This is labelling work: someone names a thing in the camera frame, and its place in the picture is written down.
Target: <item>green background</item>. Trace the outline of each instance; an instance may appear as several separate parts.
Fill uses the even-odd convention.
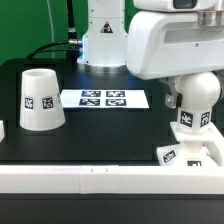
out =
[[[55,41],[67,40],[66,0],[50,0]],[[137,12],[133,0],[125,0],[125,29]],[[75,26],[81,37],[88,28],[87,0],[73,0]],[[24,58],[36,48],[51,43],[51,27],[47,0],[1,0],[0,3],[0,64],[12,58]],[[64,53],[55,54],[65,57]],[[51,57],[39,54],[36,57]]]

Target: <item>white cup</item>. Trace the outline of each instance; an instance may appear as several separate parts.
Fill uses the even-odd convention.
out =
[[[22,73],[20,126],[32,131],[60,127],[65,116],[56,73],[51,69],[31,69]]]

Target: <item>black cable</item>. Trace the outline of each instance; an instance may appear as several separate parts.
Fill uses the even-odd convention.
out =
[[[72,0],[67,0],[67,12],[68,12],[68,39],[69,40],[77,39]]]
[[[32,54],[29,54],[26,58],[27,58],[27,59],[32,59],[36,54],[39,54],[39,53],[60,52],[60,51],[66,52],[66,51],[68,51],[68,50],[45,50],[45,51],[35,51],[35,52],[33,52]]]
[[[41,50],[49,48],[49,47],[54,47],[57,45],[66,45],[66,44],[69,44],[69,42],[67,40],[60,41],[60,42],[54,42],[54,43],[43,45],[42,47],[37,48],[35,51],[41,51]]]
[[[69,42],[68,41],[61,41],[61,42],[55,42],[55,43],[46,44],[46,45],[44,45],[42,47],[37,48],[34,52],[29,54],[26,58],[31,59],[36,54],[36,52],[42,51],[43,49],[46,49],[46,48],[49,48],[49,47],[53,47],[53,46],[58,46],[58,45],[66,45],[66,44],[69,44]]]

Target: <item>black tabletop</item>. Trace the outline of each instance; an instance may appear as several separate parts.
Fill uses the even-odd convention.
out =
[[[21,74],[50,68],[62,89],[144,90],[149,109],[65,109],[65,124],[32,132],[19,125]],[[93,74],[63,59],[15,59],[0,67],[0,120],[6,137],[0,164],[158,165],[156,148],[175,144],[170,121],[177,110],[164,105],[158,80],[140,80],[129,72]],[[212,122],[224,134],[223,106],[213,108]],[[0,194],[4,224],[222,224],[223,195],[9,195]]]
[[[65,124],[51,131],[20,127],[21,74],[31,68],[50,68],[63,89],[144,90],[149,109],[64,109]],[[0,119],[6,139],[0,163],[55,164],[153,164],[156,148],[175,143],[170,121],[177,110],[164,105],[158,80],[140,80],[129,72],[93,74],[80,71],[65,60],[11,60],[0,68]]]

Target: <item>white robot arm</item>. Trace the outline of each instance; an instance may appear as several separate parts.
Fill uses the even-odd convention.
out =
[[[171,123],[180,144],[157,149],[161,165],[217,166],[203,145],[220,137],[210,122],[224,69],[222,0],[134,0],[144,9],[129,30],[127,67],[141,79],[169,77],[166,104],[182,100]]]

